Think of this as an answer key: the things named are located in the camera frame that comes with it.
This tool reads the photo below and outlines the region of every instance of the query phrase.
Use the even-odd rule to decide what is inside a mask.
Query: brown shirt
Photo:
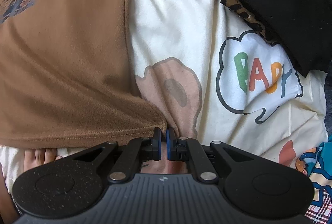
[[[0,0],[0,144],[120,144],[166,128],[130,69],[130,0]]]

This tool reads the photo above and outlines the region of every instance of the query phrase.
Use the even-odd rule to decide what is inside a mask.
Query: multicolored patterned fabric
[[[311,179],[315,196],[306,217],[313,223],[331,224],[332,210],[332,136],[327,143],[302,154],[295,168]]]

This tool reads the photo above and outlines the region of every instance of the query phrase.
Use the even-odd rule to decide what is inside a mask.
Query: plaid fabric
[[[312,220],[313,223],[327,224],[331,215],[332,203],[331,197],[327,191],[323,190],[323,204],[318,207],[310,205],[305,216]]]

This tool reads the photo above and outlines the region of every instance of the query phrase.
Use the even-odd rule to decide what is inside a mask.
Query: orange letter
[[[271,73],[272,73],[272,85],[270,88],[265,90],[268,94],[274,93],[277,89],[278,85],[277,81],[282,73],[281,63],[275,62],[271,64]]]
[[[268,89],[269,82],[268,79],[264,75],[264,71],[262,68],[262,64],[258,58],[254,59],[252,63],[252,69],[250,73],[250,80],[249,80],[249,91],[253,92],[255,90],[255,83],[256,81],[262,80],[265,85],[265,89]]]

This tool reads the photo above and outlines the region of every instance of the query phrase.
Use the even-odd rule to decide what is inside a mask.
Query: white fabric
[[[292,161],[327,141],[325,74],[296,74],[279,45],[270,47],[248,32],[220,0],[132,0],[130,19],[142,96],[160,108],[179,134],[202,144],[221,140],[276,162]],[[255,58],[270,93],[265,79],[253,79],[262,72]],[[273,75],[278,77],[274,87]],[[60,149],[59,154],[77,151]],[[23,171],[24,151],[0,147],[0,162],[10,192]]]

